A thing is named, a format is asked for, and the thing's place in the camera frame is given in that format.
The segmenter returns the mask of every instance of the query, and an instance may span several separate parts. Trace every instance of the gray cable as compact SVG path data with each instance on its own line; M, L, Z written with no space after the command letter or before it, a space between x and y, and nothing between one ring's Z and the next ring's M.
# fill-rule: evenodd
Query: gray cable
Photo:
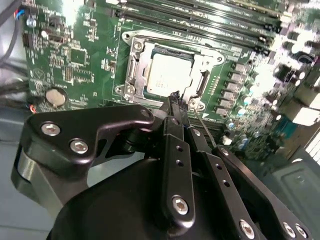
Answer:
M6 61L9 59L12 51L14 50L14 47L16 45L17 42L17 38L18 38L18 33L19 33L19 26L20 23L18 20L14 21L14 31L13 31L13 35L12 35L12 39L9 45L8 50L6 51L6 53L0 58L0 67L2 67Z
M14 0L0 13L0 27L15 13L21 3L22 0Z
M200 123L202 124L206 134L208 134L209 139L211 141L211 144L213 146L214 149L216 149L218 146L214 140L214 137L212 136L212 134L210 133L209 129L207 128L206 124L204 123L204 121L201 119L200 115L198 114L197 110L194 111L195 115L197 116L197 118L199 119Z

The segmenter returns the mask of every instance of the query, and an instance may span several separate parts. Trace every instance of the capacitor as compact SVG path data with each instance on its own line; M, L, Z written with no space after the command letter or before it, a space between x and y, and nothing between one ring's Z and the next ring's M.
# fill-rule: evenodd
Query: capacitor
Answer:
M242 144L246 144L246 143L249 141L249 139L248 139L248 137L247 137L246 134L242 134L242 135L239 137L239 141L240 141Z
M233 129L235 127L235 124L231 119L227 120L225 125L227 126L228 129Z
M251 77L256 81L257 80L257 77L259 76L260 74L259 73L257 73L257 72L253 72L252 74L251 74Z
M270 111L270 113L273 116L273 119L276 121L279 121L282 118L281 114L273 109Z
M259 131L255 131L255 132L252 134L252 136L253 136L255 139L257 139L257 138L259 138L259 137L261 136L261 133L260 133Z
M304 79L306 77L306 73L304 71L302 71L302 70L297 70L294 73L294 77L297 78L297 79L302 80L302 79Z
M246 109L244 109L242 106L237 106L235 110L239 116L243 116L246 114Z
M304 43L307 47L314 48L314 49L320 49L320 42L316 41L306 41Z
M301 44L293 43L289 41L285 42L283 47L293 54L296 54L297 52L301 51L301 49L303 48Z
M303 51L292 53L290 54L290 57L294 60L297 60L301 64L312 64L315 61L314 56Z
M244 105L249 105L249 104L251 104L251 102L252 102L252 97L247 96L247 95L243 95L243 96L241 97L241 100L243 101L243 104L244 104Z
M294 40L294 41L302 41L304 39L304 36L302 33L298 32L289 32L288 39Z
M44 39L47 39L48 33L45 30L41 31L41 37L43 37Z
M294 84L296 87L298 87L300 84L301 84L301 80L303 78L305 78L306 74L304 72L295 72L293 75L292 75L292 78L290 80L290 83Z
M250 92L250 94L252 94L253 92L255 92L255 90L257 89L257 86L254 85L253 83L248 83L246 85L246 88L248 89L248 91Z
M242 144L242 143L239 143L238 144L238 149L239 150L243 150L245 148L245 145L244 144Z
M272 106L275 106L275 105L277 105L277 103L278 103L278 100L277 100L274 96L271 96L271 95L267 95L267 96L265 97L265 99L266 99L269 103L271 103Z

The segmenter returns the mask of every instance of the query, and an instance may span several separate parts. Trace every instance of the bolt head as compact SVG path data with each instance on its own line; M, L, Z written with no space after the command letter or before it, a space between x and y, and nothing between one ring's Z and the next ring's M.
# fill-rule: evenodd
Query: bolt head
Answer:
M173 208L181 215L186 215L188 213L188 205L185 200L181 197L174 197L172 199Z
M254 229L245 220L240 221L240 227L243 233L248 237L248 239L255 238Z
M60 127L53 123L45 123L41 126L41 131L48 136L57 136L60 133Z
M227 150L225 150L224 148L221 148L221 152L226 156L229 155L229 152Z
M81 141L81 140L73 140L70 143L70 148L72 151L74 151L77 154L84 154L89 149L88 145L84 141Z
M195 133L195 135L197 135L198 137L201 136L201 133L197 130L197 129L193 129L193 132Z
M128 85L126 91L128 94L133 94L135 92L135 88L131 85Z
M175 124L175 125L180 125L180 123L179 123L179 121L175 118L175 117L173 117L173 118L171 118L171 121Z
M143 46L142 43L139 42L139 41L135 42L134 45L133 45L133 48L134 48L135 50L137 50L137 51L141 51L141 50L143 49L143 47L144 47L144 46Z
M29 28L34 29L37 26L37 21L32 17L28 17L28 19L26 20L26 25Z
M283 223L283 226L284 226L284 229L285 229L286 233L287 233L290 237L292 237L292 238L295 238L295 237L296 237L295 231L289 226L288 223L284 222L284 223Z
M306 239L308 237L307 233L305 232L305 230L302 227L300 227L300 225L296 224L295 228L298 231L298 233L300 233L302 235L303 238Z

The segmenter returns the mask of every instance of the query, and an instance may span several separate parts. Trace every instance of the ram slot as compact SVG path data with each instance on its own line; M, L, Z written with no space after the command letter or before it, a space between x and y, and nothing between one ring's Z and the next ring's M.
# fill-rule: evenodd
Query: ram slot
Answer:
M187 20L192 19L197 23L223 28L236 33L245 34L250 37L259 37L260 35L274 37L273 33L261 28L259 25L232 19L223 15L213 15L208 11L197 10L196 8L187 7L177 3L172 4L170 1L163 0L160 2L145 0L142 2L140 0L129 0L129 3L161 13L169 13Z
M158 11L150 11L142 7L139 7L139 11L137 12L137 7L130 4L127 4L125 8L123 15L126 16L126 18L134 18L138 21L154 23L186 31L191 34L198 34L209 39L226 41L242 47L254 48L255 46L260 45L256 37L250 37L233 31L211 27L210 25L200 24L185 18L173 17L170 14L164 14Z
M233 5L229 2L221 1L206 1L206 0L172 0L175 3L183 5L196 6L199 10L207 10L214 14L225 14L229 17L238 18L253 24L277 24L279 20L275 17L270 17L267 14L246 9L241 6Z

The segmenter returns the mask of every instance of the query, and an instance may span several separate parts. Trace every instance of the wire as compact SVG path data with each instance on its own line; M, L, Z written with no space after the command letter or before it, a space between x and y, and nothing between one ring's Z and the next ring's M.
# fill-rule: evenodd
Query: wire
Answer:
M0 27L15 13L21 3L22 0L14 0L0 13Z
M31 104L31 105L29 106L29 109L30 109L30 111L31 111L33 114L36 114L36 113L37 113L37 110L36 110L36 108L35 108L35 106L34 106L33 104Z
M206 126L206 124L204 123L204 121L202 121L202 119L201 119L201 117L199 116L197 110L195 110L194 112L195 112L195 115L197 116L197 118L199 119L200 123L202 124L202 126L203 126L206 134L208 134L209 139L210 139L210 141L211 141L211 144L212 144L213 148L216 149L216 148L217 148L217 144L216 144L216 142L215 142L214 137L213 137L212 134L210 133L210 131L209 131L208 127Z
M18 38L19 27L20 27L20 22L18 20L15 20L14 21L14 31L13 31L13 34L12 34L12 39L11 39L11 42L10 42L8 50L0 58L0 67L2 67L5 64L5 62L9 59L12 51L14 50L14 47L16 45L17 38Z
M5 70L8 70L10 72L13 72L15 74L19 74L23 77L28 77L28 70L26 68L23 68L23 67L19 67L19 66L16 66L12 63L9 63L9 62L5 62L2 66L1 66L2 69L5 69Z
M20 10L17 14L14 12L15 19L18 20L21 15L25 14L25 10Z
M10 141L10 140L3 140L3 139L0 139L0 144L8 144L8 145L18 145L19 142L18 141Z

